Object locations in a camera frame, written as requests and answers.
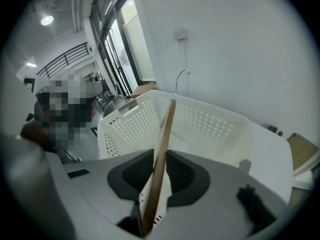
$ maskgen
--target round ceiling light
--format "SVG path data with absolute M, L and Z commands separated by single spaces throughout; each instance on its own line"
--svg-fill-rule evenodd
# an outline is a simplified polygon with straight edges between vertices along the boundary
M 45 16 L 42 20 L 41 20 L 41 24 L 44 25 L 44 26 L 47 26 L 49 25 L 51 22 L 54 21 L 54 17 L 48 15 L 48 16 Z

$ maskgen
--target ceiling light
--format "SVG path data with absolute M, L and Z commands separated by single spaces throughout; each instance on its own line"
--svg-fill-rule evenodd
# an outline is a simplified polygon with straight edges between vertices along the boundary
M 47 26 L 49 25 L 51 22 L 54 21 L 54 17 L 48 15 L 48 16 L 45 16 L 42 20 L 41 20 L 41 24 L 44 25 L 44 26 Z
M 32 63 L 27 63 L 26 64 L 27 66 L 30 66 L 30 67 L 33 67 L 33 68 L 35 68 L 37 65 L 35 65 L 35 64 L 32 64 Z

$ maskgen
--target floor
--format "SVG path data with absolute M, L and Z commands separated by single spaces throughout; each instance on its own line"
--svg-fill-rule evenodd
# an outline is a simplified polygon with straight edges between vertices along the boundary
M 115 98 L 113 103 L 117 109 L 121 108 L 127 103 L 124 98 Z M 99 106 L 95 108 L 95 116 L 92 118 L 91 123 L 87 126 L 81 136 L 74 141 L 68 142 L 68 147 L 66 150 L 68 153 L 77 160 L 81 158 L 83 162 L 99 160 L 99 149 L 98 149 L 98 140 L 95 135 L 98 134 L 96 129 L 93 129 L 98 126 L 99 122 L 103 118 L 103 111 Z

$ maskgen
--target white table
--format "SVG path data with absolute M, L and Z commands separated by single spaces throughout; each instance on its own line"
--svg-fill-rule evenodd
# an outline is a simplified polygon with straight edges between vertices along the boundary
M 249 175 L 278 194 L 287 204 L 293 177 L 291 149 L 286 139 L 253 124 L 253 156 Z

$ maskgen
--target ceiling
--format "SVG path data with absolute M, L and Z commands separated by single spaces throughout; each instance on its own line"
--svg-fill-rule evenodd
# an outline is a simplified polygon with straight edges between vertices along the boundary
M 54 20 L 41 25 L 47 15 Z M 44 46 L 74 30 L 72 0 L 32 0 L 21 15 L 6 44 L 13 68 L 18 71 Z

